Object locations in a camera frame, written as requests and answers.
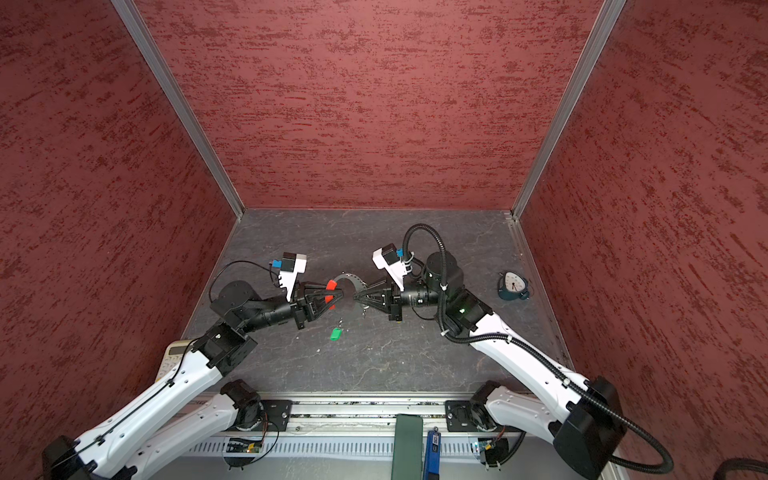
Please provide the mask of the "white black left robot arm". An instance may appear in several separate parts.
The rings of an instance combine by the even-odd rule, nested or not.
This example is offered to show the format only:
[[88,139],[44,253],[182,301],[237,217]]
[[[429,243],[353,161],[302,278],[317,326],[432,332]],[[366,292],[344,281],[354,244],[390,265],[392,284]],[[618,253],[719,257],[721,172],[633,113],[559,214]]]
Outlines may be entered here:
[[303,328],[343,295],[322,284],[298,282],[289,295],[262,298],[245,281],[227,284],[211,303],[218,322],[188,345],[176,366],[94,428],[77,438],[60,436],[43,450],[44,478],[147,478],[217,432],[231,427],[266,431],[261,397],[243,380],[223,385],[183,418],[174,416],[255,349],[253,332],[288,322]]

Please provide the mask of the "perforated metal keyring red handle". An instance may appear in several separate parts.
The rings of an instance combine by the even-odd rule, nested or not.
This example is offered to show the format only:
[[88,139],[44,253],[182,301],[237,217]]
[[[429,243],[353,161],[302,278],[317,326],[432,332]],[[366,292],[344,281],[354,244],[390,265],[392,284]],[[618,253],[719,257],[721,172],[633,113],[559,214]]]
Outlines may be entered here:
[[327,297],[326,302],[331,305],[331,310],[363,312],[366,307],[355,299],[355,295],[367,287],[367,283],[360,276],[342,272],[328,282],[326,289],[338,292],[338,295]]

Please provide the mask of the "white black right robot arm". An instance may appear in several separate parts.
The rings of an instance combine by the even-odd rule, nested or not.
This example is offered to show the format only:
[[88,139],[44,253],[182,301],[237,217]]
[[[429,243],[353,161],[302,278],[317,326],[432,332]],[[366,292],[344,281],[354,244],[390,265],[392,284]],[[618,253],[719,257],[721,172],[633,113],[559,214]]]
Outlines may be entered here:
[[465,287],[451,254],[431,254],[419,278],[409,277],[410,265],[393,245],[374,251],[372,260],[386,276],[358,291],[357,302],[399,321],[405,308],[435,306],[446,295],[444,331],[490,357],[532,393],[525,399],[487,382],[473,398],[476,423],[484,429],[511,426],[544,439],[583,478],[601,476],[627,432],[613,417],[622,407],[608,380],[588,380],[524,340]]

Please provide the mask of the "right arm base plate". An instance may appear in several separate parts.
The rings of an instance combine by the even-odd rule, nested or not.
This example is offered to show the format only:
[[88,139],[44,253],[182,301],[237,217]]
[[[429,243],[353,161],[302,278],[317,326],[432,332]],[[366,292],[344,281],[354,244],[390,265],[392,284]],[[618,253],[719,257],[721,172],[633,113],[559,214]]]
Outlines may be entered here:
[[449,432],[519,433],[520,429],[497,423],[484,403],[470,400],[444,402],[445,419]]

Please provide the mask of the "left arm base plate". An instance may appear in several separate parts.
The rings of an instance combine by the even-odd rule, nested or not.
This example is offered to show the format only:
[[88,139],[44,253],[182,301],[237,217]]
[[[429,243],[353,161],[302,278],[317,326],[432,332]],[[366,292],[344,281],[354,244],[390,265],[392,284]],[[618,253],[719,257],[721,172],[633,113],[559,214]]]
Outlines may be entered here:
[[234,428],[243,432],[280,431],[285,432],[294,402],[288,399],[262,399],[258,404],[248,405],[239,413]]

